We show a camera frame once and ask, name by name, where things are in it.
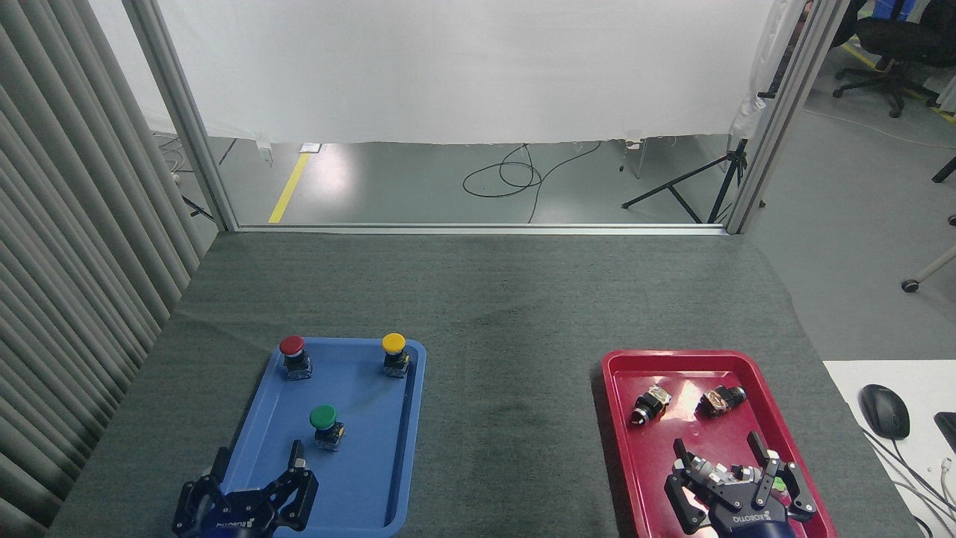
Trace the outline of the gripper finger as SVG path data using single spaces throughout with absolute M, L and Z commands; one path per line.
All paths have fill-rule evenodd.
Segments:
M 816 516 L 819 509 L 819 503 L 810 494 L 809 484 L 807 483 L 802 467 L 796 462 L 783 462 L 779 457 L 773 457 L 759 433 L 751 431 L 748 434 L 748 446 L 759 464 L 763 467 L 761 480 L 758 481 L 754 497 L 751 499 L 751 506 L 757 510 L 764 510 L 769 507 L 769 497 L 774 488 L 775 479 L 778 477 L 784 481 L 786 493 L 791 498 L 791 504 L 786 508 L 786 516 L 792 516 L 800 523 L 806 523 Z
M 707 484 L 715 466 L 687 451 L 682 439 L 674 439 L 672 448 L 677 459 L 665 479 L 665 493 L 683 533 L 693 535 L 713 527 L 709 505 L 713 494 Z
M 260 532 L 273 534 L 278 528 L 304 531 L 317 493 L 317 477 L 307 466 L 305 446 L 301 440 L 296 439 L 291 443 L 286 470 L 260 489 Z
M 221 488 L 229 459 L 230 449 L 220 447 L 211 470 L 182 486 L 172 521 L 177 537 L 205 537 L 218 522 L 218 510 L 229 508 Z

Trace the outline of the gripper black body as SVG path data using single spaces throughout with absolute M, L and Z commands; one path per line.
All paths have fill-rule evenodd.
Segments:
M 197 513 L 199 537 L 273 537 L 274 493 L 249 489 L 206 493 Z
M 708 510 L 711 528 L 718 537 L 795 537 L 784 504 L 775 498 L 764 507 L 753 508 L 742 504 L 741 510 L 733 512 L 724 505 L 714 505 Z

